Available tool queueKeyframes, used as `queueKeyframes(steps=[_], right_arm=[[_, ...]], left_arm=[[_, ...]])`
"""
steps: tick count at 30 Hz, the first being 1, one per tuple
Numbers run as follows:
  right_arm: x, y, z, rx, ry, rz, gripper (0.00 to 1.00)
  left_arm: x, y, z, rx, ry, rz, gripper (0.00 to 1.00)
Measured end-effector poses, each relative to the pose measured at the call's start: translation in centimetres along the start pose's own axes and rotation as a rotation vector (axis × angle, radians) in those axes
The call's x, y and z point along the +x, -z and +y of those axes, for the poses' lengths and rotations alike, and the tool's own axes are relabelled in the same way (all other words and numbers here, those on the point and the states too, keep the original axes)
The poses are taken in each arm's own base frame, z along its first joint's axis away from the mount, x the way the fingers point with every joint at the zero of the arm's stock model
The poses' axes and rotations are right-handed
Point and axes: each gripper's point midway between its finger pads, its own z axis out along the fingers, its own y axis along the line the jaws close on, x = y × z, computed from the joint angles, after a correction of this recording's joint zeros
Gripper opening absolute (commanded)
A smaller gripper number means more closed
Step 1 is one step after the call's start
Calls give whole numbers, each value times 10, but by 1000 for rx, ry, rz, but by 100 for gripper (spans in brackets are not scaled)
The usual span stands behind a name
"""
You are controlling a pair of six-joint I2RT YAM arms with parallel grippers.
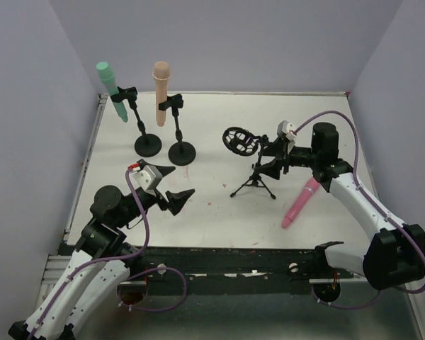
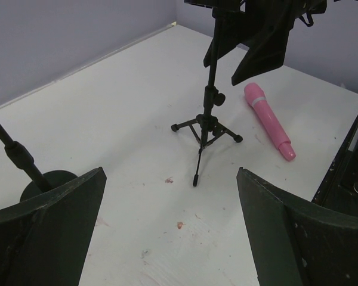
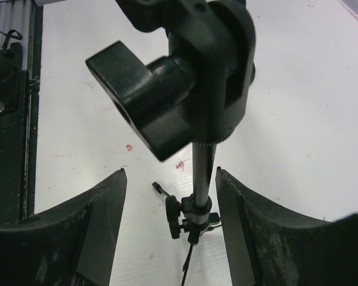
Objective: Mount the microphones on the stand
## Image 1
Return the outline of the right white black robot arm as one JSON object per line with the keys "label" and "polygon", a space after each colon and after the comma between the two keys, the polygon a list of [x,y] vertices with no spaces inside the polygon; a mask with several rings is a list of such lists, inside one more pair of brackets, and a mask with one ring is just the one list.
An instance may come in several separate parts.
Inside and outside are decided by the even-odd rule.
{"label": "right white black robot arm", "polygon": [[392,215],[359,181],[355,169],[339,157],[339,134],[331,123],[316,123],[310,147],[295,146],[292,124],[282,121],[277,138],[263,149],[272,161],[258,170],[279,179],[289,167],[307,167],[316,182],[354,217],[369,244],[358,248],[343,242],[317,246],[323,266],[345,269],[367,279],[376,290],[421,280],[425,276],[425,232]]}

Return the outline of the black tripod ring stand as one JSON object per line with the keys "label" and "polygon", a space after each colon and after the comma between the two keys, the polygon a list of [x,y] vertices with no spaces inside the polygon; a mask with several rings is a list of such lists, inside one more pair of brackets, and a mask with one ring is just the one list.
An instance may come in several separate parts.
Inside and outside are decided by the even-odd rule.
{"label": "black tripod ring stand", "polygon": [[244,182],[237,190],[232,192],[229,196],[231,198],[235,197],[236,194],[244,187],[264,188],[266,189],[270,197],[275,200],[276,196],[264,183],[261,177],[261,172],[258,170],[258,168],[261,166],[263,150],[269,144],[268,136],[254,135],[253,133],[242,127],[229,127],[224,131],[222,135],[222,142],[229,151],[241,157],[250,157],[258,153],[258,159],[256,163],[252,165],[252,174],[249,176],[246,182]]}

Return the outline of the peach toy microphone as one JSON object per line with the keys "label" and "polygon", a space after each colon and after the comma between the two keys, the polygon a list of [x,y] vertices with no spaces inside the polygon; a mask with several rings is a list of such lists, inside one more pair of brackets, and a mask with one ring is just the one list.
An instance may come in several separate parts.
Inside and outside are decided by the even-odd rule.
{"label": "peach toy microphone", "polygon": [[163,61],[156,62],[152,75],[155,83],[156,123],[159,127],[163,127],[166,122],[166,112],[159,109],[159,104],[167,100],[168,82],[171,78],[169,64]]}

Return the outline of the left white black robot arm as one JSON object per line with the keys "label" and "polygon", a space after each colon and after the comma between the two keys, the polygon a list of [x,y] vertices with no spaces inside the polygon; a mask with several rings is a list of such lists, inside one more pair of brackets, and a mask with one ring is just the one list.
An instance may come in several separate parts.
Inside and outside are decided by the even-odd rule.
{"label": "left white black robot arm", "polygon": [[161,194],[157,186],[175,170],[141,159],[130,165],[123,195],[113,185],[98,189],[90,207],[92,218],[83,228],[71,259],[54,288],[31,316],[14,322],[12,339],[75,339],[103,299],[130,276],[132,265],[149,244],[148,210],[158,206],[172,215],[180,213],[193,189]]}

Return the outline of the black round-base clip stand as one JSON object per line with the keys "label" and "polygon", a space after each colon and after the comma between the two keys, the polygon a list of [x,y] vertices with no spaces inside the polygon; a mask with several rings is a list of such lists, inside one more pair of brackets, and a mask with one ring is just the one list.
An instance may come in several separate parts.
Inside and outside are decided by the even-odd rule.
{"label": "black round-base clip stand", "polygon": [[137,109],[137,89],[130,87],[122,89],[118,87],[118,93],[111,96],[113,103],[122,103],[127,101],[130,109],[135,114],[137,119],[137,127],[140,131],[140,136],[135,140],[135,152],[141,157],[153,157],[162,149],[162,141],[158,136],[152,133],[147,133],[145,124],[143,123]]}

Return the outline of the green toy microphone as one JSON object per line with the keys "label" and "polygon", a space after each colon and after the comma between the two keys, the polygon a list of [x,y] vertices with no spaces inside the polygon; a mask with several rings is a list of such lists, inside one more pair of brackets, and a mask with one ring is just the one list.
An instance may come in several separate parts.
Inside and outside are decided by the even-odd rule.
{"label": "green toy microphone", "polygon": [[[101,83],[106,88],[106,91],[111,98],[115,94],[119,94],[118,86],[116,84],[115,73],[109,63],[99,62],[96,64],[96,72]],[[126,123],[128,121],[128,113],[123,102],[113,102],[114,109],[118,117]]]}

